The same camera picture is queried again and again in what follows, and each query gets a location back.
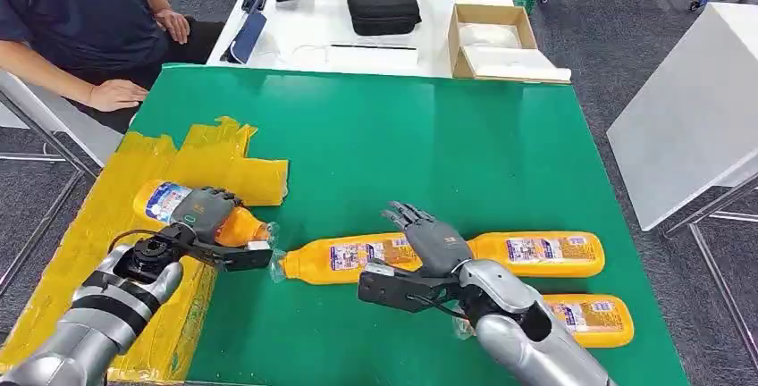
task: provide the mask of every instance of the gray carpet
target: gray carpet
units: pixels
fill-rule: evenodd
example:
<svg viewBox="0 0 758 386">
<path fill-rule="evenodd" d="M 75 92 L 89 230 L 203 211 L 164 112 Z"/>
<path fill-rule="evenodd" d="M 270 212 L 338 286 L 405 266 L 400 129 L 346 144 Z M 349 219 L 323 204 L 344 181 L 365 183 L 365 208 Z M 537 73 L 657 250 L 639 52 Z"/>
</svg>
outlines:
<svg viewBox="0 0 758 386">
<path fill-rule="evenodd" d="M 203 20 L 223 21 L 234 0 L 171 0 L 174 7 Z M 559 66 L 574 71 L 587 123 L 611 177 L 634 241 L 643 259 L 671 336 L 693 385 L 758 385 L 726 307 L 708 275 L 694 240 L 687 234 L 672 241 L 643 233 L 624 189 L 605 131 L 692 24 L 687 11 L 692 0 L 551 0 L 537 6 L 532 24 L 541 49 Z M 41 142 L 27 131 L 0 129 L 0 151 L 39 152 Z M 72 172 L 67 165 L 19 164 L 0 161 L 0 271 L 18 250 Z M 0 332 L 8 331 L 33 291 L 46 261 L 67 223 L 88 191 L 81 183 L 51 227 L 39 249 L 0 299 Z M 719 189 L 696 200 L 701 205 Z M 743 211 L 758 211 L 758 200 L 740 203 Z M 758 228 L 708 220 L 703 232 L 753 331 L 758 305 L 754 245 Z M 640 369 L 649 361 L 640 360 Z"/>
</svg>

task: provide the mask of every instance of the black case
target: black case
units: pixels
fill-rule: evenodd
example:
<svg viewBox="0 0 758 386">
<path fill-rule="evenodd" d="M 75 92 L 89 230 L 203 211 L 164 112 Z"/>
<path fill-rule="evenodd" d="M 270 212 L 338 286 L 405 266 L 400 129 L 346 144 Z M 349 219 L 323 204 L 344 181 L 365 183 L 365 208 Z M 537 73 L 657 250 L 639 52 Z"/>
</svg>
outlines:
<svg viewBox="0 0 758 386">
<path fill-rule="evenodd" d="M 421 22 L 417 0 L 348 0 L 348 8 L 362 36 L 410 33 Z"/>
</svg>

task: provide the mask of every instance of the silver robotic arm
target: silver robotic arm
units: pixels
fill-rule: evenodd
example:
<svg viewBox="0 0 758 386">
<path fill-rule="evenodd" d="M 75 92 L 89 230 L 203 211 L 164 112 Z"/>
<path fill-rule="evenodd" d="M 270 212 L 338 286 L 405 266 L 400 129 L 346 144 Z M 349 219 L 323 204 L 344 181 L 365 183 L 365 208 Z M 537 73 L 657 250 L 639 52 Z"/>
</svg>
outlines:
<svg viewBox="0 0 758 386">
<path fill-rule="evenodd" d="M 191 256 L 219 270 L 266 268 L 270 248 L 225 248 L 216 230 L 239 204 L 223 189 L 196 189 L 174 210 L 174 223 L 134 247 L 113 249 L 74 292 L 55 332 L 30 357 L 0 377 L 0 386 L 93 386 L 125 354 L 181 283 L 179 260 Z M 182 221 L 193 215 L 192 226 Z"/>
<path fill-rule="evenodd" d="M 149 284 L 116 274 L 131 247 L 114 249 L 76 290 L 55 333 L 31 357 L 0 379 L 19 386 L 92 386 L 134 343 L 181 282 L 181 264 L 168 264 Z"/>
<path fill-rule="evenodd" d="M 468 261 L 460 267 L 459 279 L 464 288 L 482 290 L 475 298 L 490 299 L 500 309 L 490 307 L 478 318 L 472 313 L 469 321 L 484 350 L 523 384 L 616 386 L 558 322 L 540 293 L 505 267 L 487 259 Z"/>
<path fill-rule="evenodd" d="M 472 259 L 450 225 L 414 206 L 392 206 L 384 215 L 405 233 L 423 266 L 408 272 L 372 260 L 361 273 L 358 298 L 409 312 L 436 306 L 468 319 L 487 353 L 526 386 L 616 386 L 536 289 L 492 260 Z M 464 315 L 442 306 L 451 300 Z"/>
</svg>

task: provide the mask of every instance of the robot finger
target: robot finger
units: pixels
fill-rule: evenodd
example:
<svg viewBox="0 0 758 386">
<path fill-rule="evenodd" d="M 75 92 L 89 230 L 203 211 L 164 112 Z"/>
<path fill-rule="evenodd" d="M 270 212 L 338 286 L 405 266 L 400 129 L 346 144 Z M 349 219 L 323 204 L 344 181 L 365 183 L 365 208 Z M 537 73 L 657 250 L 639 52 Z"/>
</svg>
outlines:
<svg viewBox="0 0 758 386">
<path fill-rule="evenodd" d="M 390 206 L 397 209 L 398 213 L 404 216 L 408 222 L 417 222 L 420 219 L 418 216 L 418 210 L 414 206 L 397 201 L 391 202 Z"/>
<path fill-rule="evenodd" d="M 396 214 L 392 210 L 382 211 L 382 216 L 392 222 L 395 222 L 395 225 L 397 225 L 401 230 L 405 230 L 405 228 L 410 225 L 410 221 L 405 216 Z"/>
<path fill-rule="evenodd" d="M 408 203 L 403 203 L 403 205 L 419 218 L 426 219 L 427 221 L 434 221 L 434 217 L 428 214 L 427 212 L 424 212 L 423 210 L 418 209 L 413 205 L 409 205 Z"/>
</svg>

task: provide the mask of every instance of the yellow tape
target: yellow tape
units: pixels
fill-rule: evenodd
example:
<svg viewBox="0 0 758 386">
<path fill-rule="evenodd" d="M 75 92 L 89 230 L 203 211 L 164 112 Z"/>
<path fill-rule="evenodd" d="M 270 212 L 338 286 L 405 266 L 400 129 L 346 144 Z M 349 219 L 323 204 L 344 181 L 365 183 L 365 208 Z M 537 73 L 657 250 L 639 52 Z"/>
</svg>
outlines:
<svg viewBox="0 0 758 386">
<path fill-rule="evenodd" d="M 287 193 L 285 160 L 246 159 L 257 129 L 223 117 L 217 126 L 193 125 L 177 152 L 171 138 L 129 132 L 84 200 L 53 260 L 0 349 L 0 373 L 28 357 L 53 333 L 73 291 L 105 257 L 111 239 L 136 228 L 153 230 L 131 200 L 147 180 L 235 191 L 247 206 L 276 206 Z M 124 239 L 133 243 L 139 236 Z M 129 353 L 117 357 L 108 378 L 123 382 L 183 382 L 198 344 L 215 281 L 215 270 L 181 260 L 184 279 L 142 332 Z"/>
</svg>

